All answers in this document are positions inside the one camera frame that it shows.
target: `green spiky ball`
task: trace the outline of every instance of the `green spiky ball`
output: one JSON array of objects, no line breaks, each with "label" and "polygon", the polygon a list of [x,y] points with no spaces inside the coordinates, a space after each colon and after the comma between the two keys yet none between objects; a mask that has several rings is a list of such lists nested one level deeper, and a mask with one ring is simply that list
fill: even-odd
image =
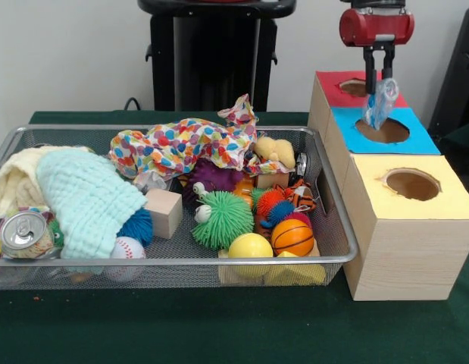
[{"label": "green spiky ball", "polygon": [[211,207],[211,217],[192,231],[195,241],[209,249],[229,249],[239,235],[251,233],[255,225],[249,205],[230,192],[214,191],[202,202]]},{"label": "green spiky ball", "polygon": [[252,211],[256,212],[256,206],[258,205],[258,200],[263,193],[268,190],[263,190],[262,188],[253,188],[251,191],[251,198],[252,198]]}]

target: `wooden box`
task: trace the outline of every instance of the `wooden box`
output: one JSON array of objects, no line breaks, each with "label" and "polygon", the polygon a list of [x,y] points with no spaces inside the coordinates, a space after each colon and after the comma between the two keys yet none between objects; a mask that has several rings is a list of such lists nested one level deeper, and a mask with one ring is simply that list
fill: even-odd
[{"label": "wooden box", "polygon": [[152,189],[147,192],[145,208],[150,211],[153,233],[156,237],[170,239],[183,217],[182,195],[166,190]]},{"label": "wooden box", "polygon": [[319,132],[340,189],[352,153],[439,155],[402,96],[380,130],[364,123],[364,88],[364,72],[317,72],[315,77],[308,126]]},{"label": "wooden box", "polygon": [[342,197],[354,300],[445,300],[469,253],[469,195],[436,155],[352,155]]}]

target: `transparent plastic bag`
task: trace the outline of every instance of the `transparent plastic bag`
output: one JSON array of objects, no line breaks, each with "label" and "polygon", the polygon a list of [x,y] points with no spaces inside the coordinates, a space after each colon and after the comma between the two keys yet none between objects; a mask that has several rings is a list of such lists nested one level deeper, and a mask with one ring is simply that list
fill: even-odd
[{"label": "transparent plastic bag", "polygon": [[364,121],[379,130],[389,117],[399,97],[399,87],[393,78],[377,81],[375,95],[369,95],[364,109]]}]

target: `round hole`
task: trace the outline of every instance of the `round hole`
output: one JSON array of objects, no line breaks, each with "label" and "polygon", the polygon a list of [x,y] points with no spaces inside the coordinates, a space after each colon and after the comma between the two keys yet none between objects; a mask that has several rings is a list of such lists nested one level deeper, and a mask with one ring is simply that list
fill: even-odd
[{"label": "round hole", "polygon": [[364,137],[373,142],[401,143],[409,138],[409,129],[391,118],[387,118],[379,130],[374,129],[363,120],[357,121],[355,127]]},{"label": "round hole", "polygon": [[365,81],[359,80],[358,78],[344,81],[339,84],[339,87],[344,93],[348,93],[350,96],[365,97],[367,95],[365,92]]},{"label": "round hole", "polygon": [[438,196],[439,183],[430,175],[417,169],[399,169],[389,173],[387,186],[406,199],[428,201]]}]

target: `mint green washcloth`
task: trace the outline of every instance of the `mint green washcloth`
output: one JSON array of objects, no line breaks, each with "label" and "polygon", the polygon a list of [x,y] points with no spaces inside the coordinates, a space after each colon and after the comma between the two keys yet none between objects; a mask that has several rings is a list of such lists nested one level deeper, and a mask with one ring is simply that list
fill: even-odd
[{"label": "mint green washcloth", "polygon": [[146,203],[110,161],[80,149],[50,152],[36,176],[64,233],[65,259],[109,258],[117,232]]}]

